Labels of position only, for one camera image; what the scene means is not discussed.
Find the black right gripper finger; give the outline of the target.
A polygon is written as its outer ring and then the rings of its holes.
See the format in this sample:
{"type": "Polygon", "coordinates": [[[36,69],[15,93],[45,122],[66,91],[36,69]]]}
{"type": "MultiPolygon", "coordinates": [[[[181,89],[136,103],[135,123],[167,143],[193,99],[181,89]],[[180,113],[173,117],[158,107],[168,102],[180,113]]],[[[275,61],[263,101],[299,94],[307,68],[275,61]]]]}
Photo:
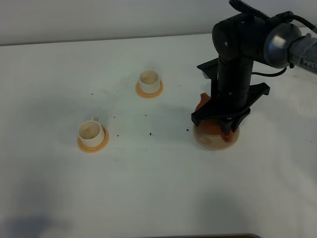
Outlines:
{"type": "Polygon", "coordinates": [[[221,130],[225,135],[229,135],[231,132],[236,132],[243,119],[250,114],[250,109],[242,112],[241,114],[225,117],[221,119],[221,130]]]}

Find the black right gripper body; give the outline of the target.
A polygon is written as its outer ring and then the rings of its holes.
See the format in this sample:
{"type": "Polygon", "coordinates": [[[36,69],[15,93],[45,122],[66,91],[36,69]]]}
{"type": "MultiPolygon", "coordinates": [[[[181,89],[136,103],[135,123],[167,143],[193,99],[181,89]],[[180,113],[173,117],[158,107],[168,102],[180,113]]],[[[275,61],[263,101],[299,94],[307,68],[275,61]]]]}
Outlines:
{"type": "Polygon", "coordinates": [[[230,61],[218,57],[197,66],[211,80],[211,98],[192,113],[194,125],[206,119],[240,116],[261,96],[269,94],[267,84],[250,84],[253,63],[244,57],[230,61]]]}

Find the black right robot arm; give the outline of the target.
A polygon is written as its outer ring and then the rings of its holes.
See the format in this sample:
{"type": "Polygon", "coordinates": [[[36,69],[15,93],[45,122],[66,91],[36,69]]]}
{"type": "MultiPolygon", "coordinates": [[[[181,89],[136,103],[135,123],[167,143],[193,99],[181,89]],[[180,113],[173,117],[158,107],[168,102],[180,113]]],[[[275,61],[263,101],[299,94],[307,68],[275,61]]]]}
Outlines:
{"type": "Polygon", "coordinates": [[[265,83],[250,84],[254,62],[280,72],[297,66],[316,73],[316,32],[291,12],[271,18],[240,13],[216,24],[212,40],[218,57],[199,65],[211,80],[211,97],[192,113],[194,125],[211,119],[225,135],[237,130],[251,105],[270,91],[265,83]]]}

